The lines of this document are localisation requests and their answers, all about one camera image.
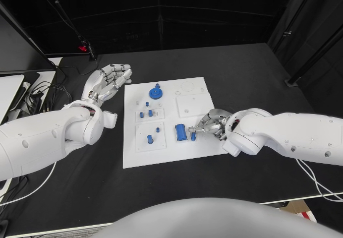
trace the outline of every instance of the white cable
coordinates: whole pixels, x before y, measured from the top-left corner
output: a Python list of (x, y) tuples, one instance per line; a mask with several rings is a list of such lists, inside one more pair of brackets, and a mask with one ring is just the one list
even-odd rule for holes
[[(298, 159), (295, 159), (295, 160), (296, 160), (298, 166), (301, 167), (301, 169), (303, 170), (305, 174), (308, 175), (308, 177), (309, 177), (311, 180), (313, 181), (316, 191), (318, 191), (319, 195), (322, 196), (322, 198), (324, 198), (325, 200), (331, 201), (331, 202), (343, 202), (343, 199), (316, 182), (313, 172), (312, 172), (309, 166), (305, 164), (305, 162), (303, 162), (302, 160), (298, 160)], [(305, 165), (305, 167), (308, 168), (308, 170), (309, 170), (312, 176), (311, 176), (309, 173), (306, 172), (306, 170), (305, 170), (305, 168), (302, 167), (302, 165), (299, 164), (299, 162), (301, 162), (301, 163)], [(319, 186), (338, 200), (334, 200), (334, 199), (326, 198), (326, 197), (322, 195), (318, 186)]]
[(50, 177), (50, 175), (51, 175), (54, 166), (56, 166), (56, 163), (53, 164), (51, 171), (50, 171), (50, 173), (48, 173), (45, 179), (44, 179), (43, 183), (41, 183), (40, 186), (35, 188), (35, 190), (34, 190), (30, 194), (27, 194), (25, 196), (22, 196), (21, 198), (18, 198), (18, 199), (15, 199), (15, 200), (12, 200), (12, 201), (9, 201), (9, 202), (1, 203), (1, 204), (0, 204), (0, 207), (4, 206), (4, 205), (7, 205), (7, 204), (9, 204), (9, 203), (12, 203), (12, 202), (17, 202), (17, 201), (21, 200), (21, 199), (24, 199), (27, 196), (30, 196), (30, 195), (37, 191), (37, 189), (44, 185), (44, 183), (45, 183), (45, 181), (47, 181), (47, 179), (48, 179), (48, 177)]

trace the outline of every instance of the robotic hand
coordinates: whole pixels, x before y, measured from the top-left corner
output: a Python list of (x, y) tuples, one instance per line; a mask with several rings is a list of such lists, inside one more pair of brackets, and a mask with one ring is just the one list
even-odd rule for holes
[(230, 114), (211, 109), (190, 133), (211, 133), (224, 140), (223, 149), (236, 157), (243, 151), (256, 155), (267, 146), (282, 156), (343, 165), (343, 119), (313, 114), (282, 113), (262, 109)]
[(116, 122), (116, 114), (99, 107), (130, 83), (130, 74), (128, 64), (107, 65), (90, 74), (80, 100), (0, 126), (0, 181), (40, 170), (96, 143), (103, 127), (113, 128)]

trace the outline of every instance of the desk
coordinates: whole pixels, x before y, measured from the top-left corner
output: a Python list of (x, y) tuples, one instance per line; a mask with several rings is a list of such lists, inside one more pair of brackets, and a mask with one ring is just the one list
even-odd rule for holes
[[(100, 55), (99, 67), (109, 63), (130, 64), (132, 83), (203, 76), (215, 108), (312, 113), (299, 89), (283, 84), (289, 75), (266, 44)], [(87, 57), (70, 57), (60, 65), (84, 72), (93, 62)], [(66, 88), (77, 99), (87, 75), (79, 76), (71, 68), (64, 72)], [(122, 169), (123, 87), (100, 108), (117, 113), (116, 127), (103, 129), (99, 141), (57, 162), (40, 190), (8, 206), (5, 236), (109, 223), (149, 206), (185, 198), (226, 197), (264, 203), (318, 195), (295, 160), (267, 147), (256, 156), (240, 153), (233, 158), (226, 154)], [(318, 181), (341, 192), (343, 167), (308, 165)], [(40, 185), (50, 168), (28, 175), (22, 195)]]

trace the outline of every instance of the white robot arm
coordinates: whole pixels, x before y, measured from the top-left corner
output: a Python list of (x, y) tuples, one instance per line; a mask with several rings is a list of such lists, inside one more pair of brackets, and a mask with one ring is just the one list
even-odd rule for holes
[(262, 109), (234, 114), (213, 109), (188, 132), (213, 133), (224, 140), (231, 156), (243, 151), (256, 155), (267, 146), (282, 156), (343, 166), (343, 119), (313, 114), (282, 113), (272, 116)]
[(130, 74), (129, 65), (107, 65), (90, 74), (80, 100), (0, 126), (0, 181), (40, 170), (94, 144), (103, 127), (113, 128), (116, 121), (116, 114), (99, 107), (119, 86), (130, 83)]

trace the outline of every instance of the computer monitor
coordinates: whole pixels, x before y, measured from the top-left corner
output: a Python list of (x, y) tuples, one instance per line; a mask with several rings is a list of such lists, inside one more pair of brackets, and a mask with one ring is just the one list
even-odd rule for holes
[(0, 74), (53, 71), (54, 67), (0, 8)]

